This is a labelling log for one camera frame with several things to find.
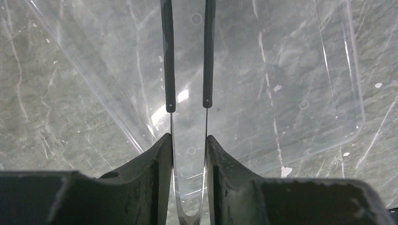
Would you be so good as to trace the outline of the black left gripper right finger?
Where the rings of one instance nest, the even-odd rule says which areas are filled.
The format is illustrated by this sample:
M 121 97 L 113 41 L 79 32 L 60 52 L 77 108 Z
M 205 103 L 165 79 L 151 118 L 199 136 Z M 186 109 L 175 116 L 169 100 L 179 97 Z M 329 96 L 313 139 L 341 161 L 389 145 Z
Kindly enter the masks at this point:
M 391 225 L 393 214 L 360 180 L 264 178 L 206 139 L 213 225 Z

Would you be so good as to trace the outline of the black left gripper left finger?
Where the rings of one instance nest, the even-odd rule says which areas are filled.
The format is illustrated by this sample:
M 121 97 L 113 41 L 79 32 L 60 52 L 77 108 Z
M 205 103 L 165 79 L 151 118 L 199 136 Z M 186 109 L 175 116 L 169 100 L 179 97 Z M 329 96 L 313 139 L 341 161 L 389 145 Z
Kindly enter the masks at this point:
M 163 135 L 126 164 L 90 178 L 78 171 L 2 171 L 3 225 L 163 225 L 172 138 Z

